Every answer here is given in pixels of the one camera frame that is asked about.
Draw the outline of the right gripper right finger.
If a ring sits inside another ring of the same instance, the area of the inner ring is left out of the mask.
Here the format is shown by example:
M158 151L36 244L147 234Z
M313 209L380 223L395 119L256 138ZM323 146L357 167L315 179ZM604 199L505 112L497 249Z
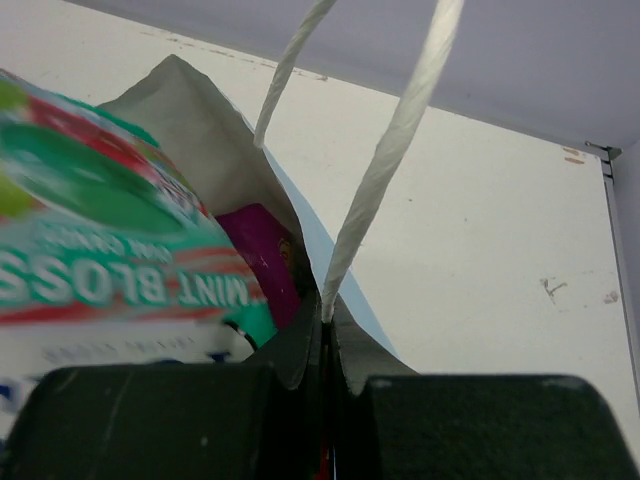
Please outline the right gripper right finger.
M635 479L611 409L571 375L421 375L337 302L330 327L341 479Z

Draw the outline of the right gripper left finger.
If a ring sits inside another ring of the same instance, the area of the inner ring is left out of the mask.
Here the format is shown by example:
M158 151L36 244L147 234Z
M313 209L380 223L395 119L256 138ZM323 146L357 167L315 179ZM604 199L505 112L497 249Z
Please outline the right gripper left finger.
M240 363L47 374L1 451L5 479L310 479L322 457L319 299Z

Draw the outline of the green red snack packet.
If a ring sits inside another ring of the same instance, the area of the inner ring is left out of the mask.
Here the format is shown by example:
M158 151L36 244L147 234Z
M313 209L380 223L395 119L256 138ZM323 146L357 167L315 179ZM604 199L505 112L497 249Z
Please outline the green red snack packet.
M1 419L76 365L237 362L277 331L155 141L1 76Z

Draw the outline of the light blue paper bag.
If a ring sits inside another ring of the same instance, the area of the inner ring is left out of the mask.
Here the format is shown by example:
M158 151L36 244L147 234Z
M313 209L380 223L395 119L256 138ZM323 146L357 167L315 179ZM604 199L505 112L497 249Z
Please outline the light blue paper bag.
M258 119L250 124L204 74L171 55L105 109L157 134L216 212L241 201L263 204L290 228L305 250L312 287L311 324L329 337L330 352L348 390L386 384L410 369L383 334L370 334L353 319L340 290L381 206L386 190L416 134L455 40L463 5L437 3L410 80L379 140L336 238L277 164L264 140L273 113L307 40L332 9L318 1L305 15L277 64Z

